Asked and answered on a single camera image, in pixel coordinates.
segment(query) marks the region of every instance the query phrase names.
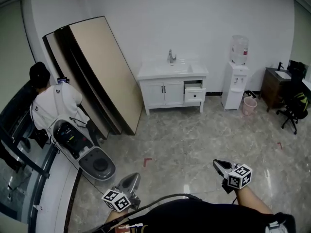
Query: open drawer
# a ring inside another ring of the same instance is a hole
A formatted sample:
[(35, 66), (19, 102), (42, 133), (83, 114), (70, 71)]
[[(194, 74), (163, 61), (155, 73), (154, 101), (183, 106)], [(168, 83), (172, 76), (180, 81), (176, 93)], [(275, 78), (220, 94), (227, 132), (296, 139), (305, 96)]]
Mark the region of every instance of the open drawer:
[(206, 89), (200, 83), (185, 84), (185, 103), (204, 102)]

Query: tile floor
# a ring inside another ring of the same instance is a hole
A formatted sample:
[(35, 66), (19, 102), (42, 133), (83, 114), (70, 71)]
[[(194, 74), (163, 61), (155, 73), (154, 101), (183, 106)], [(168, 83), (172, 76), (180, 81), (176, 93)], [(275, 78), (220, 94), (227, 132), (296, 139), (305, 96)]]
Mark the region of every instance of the tile floor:
[[(197, 107), (151, 110), (150, 116), (143, 111), (135, 136), (110, 135), (103, 144), (117, 166), (115, 177), (91, 181), (105, 192), (125, 175), (139, 172), (141, 205), (183, 192), (231, 203), (235, 195), (221, 188), (212, 160), (232, 159), (253, 169), (250, 187), (273, 212), (294, 215), (297, 232), (311, 232), (311, 116), (299, 122), (294, 135), (289, 123), (281, 129), (285, 117), (275, 110), (267, 113), (262, 100), (251, 116), (244, 116), (241, 107), (224, 111), (220, 97), (207, 97), (203, 113)], [(146, 167), (144, 158), (152, 158)], [(101, 225), (108, 213), (101, 194), (82, 177), (69, 232)]]

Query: white shirt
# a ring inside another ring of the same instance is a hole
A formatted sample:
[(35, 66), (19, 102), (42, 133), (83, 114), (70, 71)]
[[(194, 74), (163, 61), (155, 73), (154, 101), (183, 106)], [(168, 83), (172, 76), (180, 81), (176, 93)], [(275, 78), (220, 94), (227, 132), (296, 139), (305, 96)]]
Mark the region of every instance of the white shirt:
[[(82, 102), (82, 95), (73, 88), (68, 83), (58, 84), (62, 85), (61, 95), (63, 98), (64, 106), (68, 111), (68, 116), (81, 120), (84, 123), (89, 121), (89, 117), (84, 114), (84, 112), (78, 107)], [(59, 115), (57, 113), (55, 99), (54, 99), (54, 85), (46, 89), (44, 92), (40, 93), (36, 98), (35, 102), (45, 110), (52, 118), (57, 118)], [(49, 125), (53, 120), (43, 120), (40, 115), (38, 115), (35, 110), (35, 105), (30, 106), (30, 116), (34, 121), (35, 127), (38, 130), (47, 130)]]

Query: small sink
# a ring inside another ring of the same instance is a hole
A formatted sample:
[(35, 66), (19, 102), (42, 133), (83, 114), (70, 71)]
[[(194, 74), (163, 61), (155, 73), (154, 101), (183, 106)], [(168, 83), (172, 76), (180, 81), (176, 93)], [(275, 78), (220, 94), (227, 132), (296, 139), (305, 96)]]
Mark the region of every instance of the small sink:
[(287, 79), (287, 80), (291, 79), (290, 75), (288, 75), (286, 72), (276, 71), (276, 73), (283, 79)]
[(161, 73), (193, 73), (192, 66), (188, 63), (167, 63), (156, 67)]

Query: pink trash bin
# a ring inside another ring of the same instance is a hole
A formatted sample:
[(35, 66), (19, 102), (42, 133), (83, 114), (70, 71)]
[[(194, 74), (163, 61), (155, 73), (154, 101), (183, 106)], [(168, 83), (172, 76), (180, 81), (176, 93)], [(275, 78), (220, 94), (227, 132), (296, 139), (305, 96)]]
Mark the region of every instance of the pink trash bin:
[(254, 109), (257, 106), (257, 102), (255, 99), (251, 98), (251, 97), (246, 97), (244, 98), (244, 104), (243, 104), (243, 108), (242, 108), (242, 112), (244, 115), (249, 116), (253, 113)]

